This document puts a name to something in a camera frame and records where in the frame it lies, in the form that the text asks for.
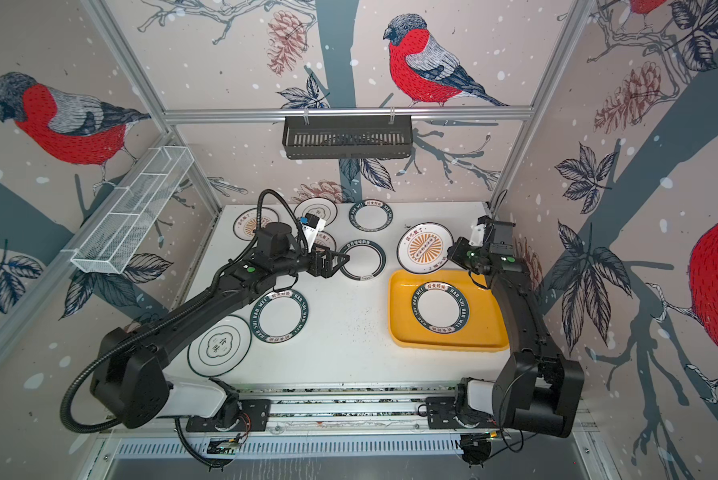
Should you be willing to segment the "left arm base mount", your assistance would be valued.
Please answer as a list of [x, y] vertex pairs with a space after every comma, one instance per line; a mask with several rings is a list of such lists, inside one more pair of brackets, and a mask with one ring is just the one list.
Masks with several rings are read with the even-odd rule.
[[242, 399], [228, 402], [213, 417], [189, 418], [191, 433], [263, 432], [266, 430], [272, 402], [267, 399]]

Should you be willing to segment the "yellow plastic bin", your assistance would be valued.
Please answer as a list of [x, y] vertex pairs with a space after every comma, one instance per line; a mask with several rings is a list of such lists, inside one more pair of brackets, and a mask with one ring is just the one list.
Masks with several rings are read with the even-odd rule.
[[[470, 318], [459, 332], [440, 335], [423, 328], [412, 312], [415, 290], [428, 282], [445, 282], [466, 297]], [[415, 275], [405, 270], [395, 272], [389, 281], [388, 328], [394, 342], [401, 347], [466, 351], [499, 352], [509, 347], [509, 339], [500, 307], [491, 291], [472, 283], [462, 270], [439, 270]]]

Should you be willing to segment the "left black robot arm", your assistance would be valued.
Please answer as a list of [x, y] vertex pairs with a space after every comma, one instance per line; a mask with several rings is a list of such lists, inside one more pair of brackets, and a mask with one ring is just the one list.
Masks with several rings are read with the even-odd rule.
[[[98, 357], [64, 394], [59, 410], [62, 425], [72, 432], [90, 434], [117, 425], [135, 429], [166, 415], [179, 386], [164, 371], [194, 340], [274, 289], [280, 277], [306, 272], [330, 278], [349, 260], [347, 254], [309, 246], [302, 233], [294, 233], [286, 223], [273, 222], [258, 229], [242, 253], [221, 266], [199, 295], [157, 322], [132, 332], [110, 331], [101, 341]], [[112, 419], [83, 424], [73, 417], [73, 400], [85, 382]]]

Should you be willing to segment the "green lettered rim plate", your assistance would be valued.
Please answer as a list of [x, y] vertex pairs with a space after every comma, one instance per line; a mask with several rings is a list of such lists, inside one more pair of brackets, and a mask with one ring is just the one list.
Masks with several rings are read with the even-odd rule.
[[445, 282], [428, 282], [419, 286], [412, 296], [412, 312], [426, 330], [440, 335], [461, 331], [470, 318], [465, 295]]
[[310, 308], [297, 290], [271, 292], [253, 306], [250, 327], [253, 335], [268, 344], [287, 342], [307, 324]]

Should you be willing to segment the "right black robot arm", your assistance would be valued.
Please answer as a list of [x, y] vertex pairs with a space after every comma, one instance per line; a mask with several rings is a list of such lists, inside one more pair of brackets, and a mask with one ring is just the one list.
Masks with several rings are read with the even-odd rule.
[[539, 311], [527, 263], [514, 253], [514, 224], [485, 215], [469, 239], [459, 238], [448, 259], [497, 301], [511, 354], [495, 381], [464, 378], [455, 412], [465, 426], [492, 421], [515, 429], [566, 438], [578, 410], [585, 375], [579, 362], [556, 345]]

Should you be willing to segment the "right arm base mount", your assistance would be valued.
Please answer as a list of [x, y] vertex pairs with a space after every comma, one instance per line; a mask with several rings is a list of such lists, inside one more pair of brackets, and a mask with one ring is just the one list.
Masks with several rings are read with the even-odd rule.
[[430, 430], [473, 429], [474, 425], [463, 423], [456, 413], [454, 396], [432, 396], [424, 401], [425, 417]]

